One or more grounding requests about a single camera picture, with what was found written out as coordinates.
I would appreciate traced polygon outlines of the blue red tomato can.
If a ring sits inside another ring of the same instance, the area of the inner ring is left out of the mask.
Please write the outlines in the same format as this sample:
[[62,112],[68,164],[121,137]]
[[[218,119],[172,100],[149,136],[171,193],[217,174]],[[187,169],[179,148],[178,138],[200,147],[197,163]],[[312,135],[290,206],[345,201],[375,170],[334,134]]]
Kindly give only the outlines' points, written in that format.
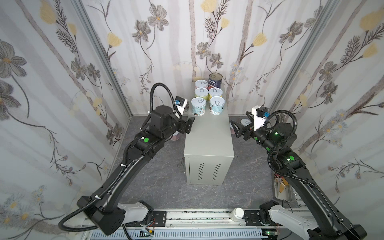
[[210,73],[208,80],[208,89],[221,88],[223,75],[220,73]]

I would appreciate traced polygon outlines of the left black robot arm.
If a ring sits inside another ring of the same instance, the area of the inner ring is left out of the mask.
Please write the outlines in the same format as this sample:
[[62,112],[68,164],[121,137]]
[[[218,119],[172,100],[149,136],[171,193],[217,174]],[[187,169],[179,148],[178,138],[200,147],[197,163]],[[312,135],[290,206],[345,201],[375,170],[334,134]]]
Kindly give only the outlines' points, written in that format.
[[[154,107],[154,93],[157,87],[164,88],[171,99],[172,105]],[[142,124],[140,132],[125,147],[120,166],[91,196],[82,196],[77,205],[79,209],[60,220],[58,227],[65,232],[86,232],[100,229],[105,235],[113,234],[120,226],[129,223],[128,212],[118,203],[129,184],[164,147],[172,136],[179,132],[189,134],[194,118],[183,120],[179,108],[187,103],[186,99],[173,97],[170,89],[163,83],[156,83],[150,91],[150,112]],[[84,213],[93,223],[90,227],[74,228],[65,223]]]

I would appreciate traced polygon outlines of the teal label can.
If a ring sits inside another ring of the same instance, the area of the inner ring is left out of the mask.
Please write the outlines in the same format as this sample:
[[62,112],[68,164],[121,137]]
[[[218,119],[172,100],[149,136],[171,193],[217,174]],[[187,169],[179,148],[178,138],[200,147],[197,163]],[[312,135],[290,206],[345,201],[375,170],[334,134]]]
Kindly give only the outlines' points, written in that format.
[[196,97],[191,100],[191,108],[192,114],[194,116],[202,116],[206,111],[207,101],[203,98]]

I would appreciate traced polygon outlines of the pink white can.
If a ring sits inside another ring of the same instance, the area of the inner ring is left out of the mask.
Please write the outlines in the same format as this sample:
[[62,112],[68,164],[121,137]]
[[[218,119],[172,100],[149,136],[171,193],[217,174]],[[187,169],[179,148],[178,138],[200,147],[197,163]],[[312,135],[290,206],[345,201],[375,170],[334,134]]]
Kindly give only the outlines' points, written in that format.
[[208,82],[206,80],[196,80],[195,81],[195,88],[208,88]]

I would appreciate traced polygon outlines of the green label can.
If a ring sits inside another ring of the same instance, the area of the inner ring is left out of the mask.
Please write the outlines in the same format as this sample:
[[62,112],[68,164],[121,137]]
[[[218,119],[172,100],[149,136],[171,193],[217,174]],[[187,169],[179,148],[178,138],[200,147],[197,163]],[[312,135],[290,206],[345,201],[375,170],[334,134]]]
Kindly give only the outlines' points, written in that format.
[[196,88],[194,94],[196,98],[203,98],[207,101],[209,96],[209,90],[206,88]]

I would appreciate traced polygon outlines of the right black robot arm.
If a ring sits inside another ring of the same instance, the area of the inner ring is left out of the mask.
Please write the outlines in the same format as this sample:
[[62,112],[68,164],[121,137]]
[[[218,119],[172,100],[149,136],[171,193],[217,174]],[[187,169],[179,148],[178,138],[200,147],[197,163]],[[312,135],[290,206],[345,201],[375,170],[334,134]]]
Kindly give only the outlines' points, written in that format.
[[304,161],[291,146],[297,139],[298,121],[287,110],[267,113],[266,107],[256,114],[246,113],[247,126],[231,121],[237,138],[253,139],[267,151],[271,170],[283,177],[299,194],[314,217],[314,222],[284,210],[275,201],[260,205],[259,220],[282,225],[304,240],[362,240],[368,234],[361,225],[354,225],[330,201],[313,179]]

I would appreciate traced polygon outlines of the yellow label can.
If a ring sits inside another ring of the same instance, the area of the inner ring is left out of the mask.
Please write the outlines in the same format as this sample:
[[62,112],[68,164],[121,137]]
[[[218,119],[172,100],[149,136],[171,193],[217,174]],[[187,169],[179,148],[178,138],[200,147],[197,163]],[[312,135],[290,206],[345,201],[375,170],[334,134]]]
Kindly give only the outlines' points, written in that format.
[[212,97],[222,97],[223,91],[220,88],[210,88],[209,89],[209,97],[210,100]]

